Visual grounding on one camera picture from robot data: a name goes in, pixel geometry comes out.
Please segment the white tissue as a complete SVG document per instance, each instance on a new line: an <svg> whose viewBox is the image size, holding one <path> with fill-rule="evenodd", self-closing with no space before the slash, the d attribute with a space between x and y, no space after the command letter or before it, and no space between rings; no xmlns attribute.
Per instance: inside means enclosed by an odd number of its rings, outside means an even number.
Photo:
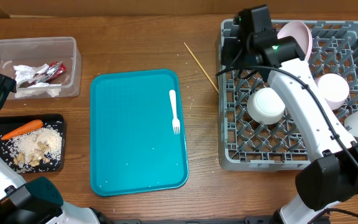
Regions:
<svg viewBox="0 0 358 224"><path fill-rule="evenodd" d="M15 81L17 83L17 92L14 94L15 99L21 98L35 98L40 95L47 95L49 97L56 97L61 92L58 84L51 84L47 81L34 80L30 81L36 76L45 75L54 64L44 64L40 67L30 67L27 65L15 65L13 66L15 71Z"/></svg>

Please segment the wooden chopstick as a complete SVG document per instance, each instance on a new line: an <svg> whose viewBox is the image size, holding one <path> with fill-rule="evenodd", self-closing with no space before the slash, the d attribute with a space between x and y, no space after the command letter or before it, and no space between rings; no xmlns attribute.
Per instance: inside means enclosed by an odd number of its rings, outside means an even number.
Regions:
<svg viewBox="0 0 358 224"><path fill-rule="evenodd" d="M187 51L190 53L190 55L192 56L192 58L194 59L194 61L196 62L196 64L199 66L199 68L201 69L201 71L203 72L203 74L205 75L205 77L208 79L208 81L210 82L210 84L213 86L213 88L216 90L216 92L219 93L218 87L217 87L216 84L212 81L211 77L208 75L208 73L206 72L206 70L204 69L204 67L203 67L202 64L200 63L200 61L197 59L196 55L192 52L192 50L189 48L189 46L186 44L186 42L184 42L183 45L185 46L185 48L187 49Z"/></svg>

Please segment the orange carrot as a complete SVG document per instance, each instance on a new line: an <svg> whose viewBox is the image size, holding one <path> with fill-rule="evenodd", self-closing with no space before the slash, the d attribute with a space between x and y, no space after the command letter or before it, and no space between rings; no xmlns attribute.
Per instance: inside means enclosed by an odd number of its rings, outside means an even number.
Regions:
<svg viewBox="0 0 358 224"><path fill-rule="evenodd" d="M20 126L17 129L5 134L1 139L8 140L8 139L38 130L38 129L42 128L43 125L44 125L44 123L42 120L36 119L36 120L26 123L23 126Z"/></svg>

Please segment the white bowl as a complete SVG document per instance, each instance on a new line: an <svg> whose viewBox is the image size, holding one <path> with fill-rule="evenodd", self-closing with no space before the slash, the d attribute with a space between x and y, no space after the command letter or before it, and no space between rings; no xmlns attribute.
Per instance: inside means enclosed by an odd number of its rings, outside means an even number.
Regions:
<svg viewBox="0 0 358 224"><path fill-rule="evenodd" d="M260 124L275 124L285 112L285 104L270 87L262 88L250 95L247 100L250 117Z"/></svg>

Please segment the red snack wrapper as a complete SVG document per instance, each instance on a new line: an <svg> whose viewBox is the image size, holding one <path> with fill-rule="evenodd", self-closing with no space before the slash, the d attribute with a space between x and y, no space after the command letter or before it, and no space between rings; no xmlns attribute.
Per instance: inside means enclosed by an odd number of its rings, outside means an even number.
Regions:
<svg viewBox="0 0 358 224"><path fill-rule="evenodd" d="M50 64L50 66L43 73L36 73L32 79L26 81L19 85L20 88L27 88L29 86L35 85L37 83L47 82L50 83L57 79L60 75L66 72L66 67L63 62L55 62Z"/></svg>

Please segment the large white plate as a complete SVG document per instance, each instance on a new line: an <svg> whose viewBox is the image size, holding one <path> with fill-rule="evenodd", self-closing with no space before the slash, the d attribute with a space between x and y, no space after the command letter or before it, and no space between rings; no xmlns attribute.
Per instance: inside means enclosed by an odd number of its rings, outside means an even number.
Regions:
<svg viewBox="0 0 358 224"><path fill-rule="evenodd" d="M279 39L288 36L293 37L298 42L305 53L305 60L308 61L313 48L313 38L306 24L301 21L290 21L277 34Z"/></svg>

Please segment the white plastic fork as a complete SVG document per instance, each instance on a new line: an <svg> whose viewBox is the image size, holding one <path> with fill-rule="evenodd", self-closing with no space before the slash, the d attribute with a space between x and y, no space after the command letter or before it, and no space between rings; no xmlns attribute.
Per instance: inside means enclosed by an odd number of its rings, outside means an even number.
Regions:
<svg viewBox="0 0 358 224"><path fill-rule="evenodd" d="M178 119L177 116L177 96L176 96L176 91L175 90L170 90L169 91L169 97L170 97L170 104L171 104L171 108L172 108L172 114L173 114L173 119L172 119L172 127L173 127L173 132L174 134L180 134L180 120Z"/></svg>

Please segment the pink bowl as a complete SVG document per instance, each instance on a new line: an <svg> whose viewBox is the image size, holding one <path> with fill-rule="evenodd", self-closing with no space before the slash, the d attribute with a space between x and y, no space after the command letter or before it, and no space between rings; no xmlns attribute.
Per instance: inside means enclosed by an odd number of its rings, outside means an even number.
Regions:
<svg viewBox="0 0 358 224"><path fill-rule="evenodd" d="M315 83L331 110L340 108L350 92L348 82L335 73L322 75Z"/></svg>

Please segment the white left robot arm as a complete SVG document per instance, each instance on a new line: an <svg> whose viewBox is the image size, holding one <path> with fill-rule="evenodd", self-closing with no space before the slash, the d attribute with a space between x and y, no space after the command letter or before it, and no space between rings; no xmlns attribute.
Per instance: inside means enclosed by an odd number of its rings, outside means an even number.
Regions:
<svg viewBox="0 0 358 224"><path fill-rule="evenodd" d="M16 81L0 74L0 109ZM0 157L0 223L75 224L110 223L93 208L81 208L63 200L46 177L30 182L13 171Z"/></svg>

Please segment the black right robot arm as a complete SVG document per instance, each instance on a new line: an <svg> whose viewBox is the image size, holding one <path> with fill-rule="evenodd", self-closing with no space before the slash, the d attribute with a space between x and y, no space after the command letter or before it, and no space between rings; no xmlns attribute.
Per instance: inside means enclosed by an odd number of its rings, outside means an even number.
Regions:
<svg viewBox="0 0 358 224"><path fill-rule="evenodd" d="M223 42L218 73L259 73L271 92L264 108L281 100L294 120L310 163L295 178L295 198L271 216L247 223L327 223L337 204L358 194L358 143L335 117L313 79L309 57L313 39L301 21L276 29L266 5L240 11L234 32Z"/></svg>

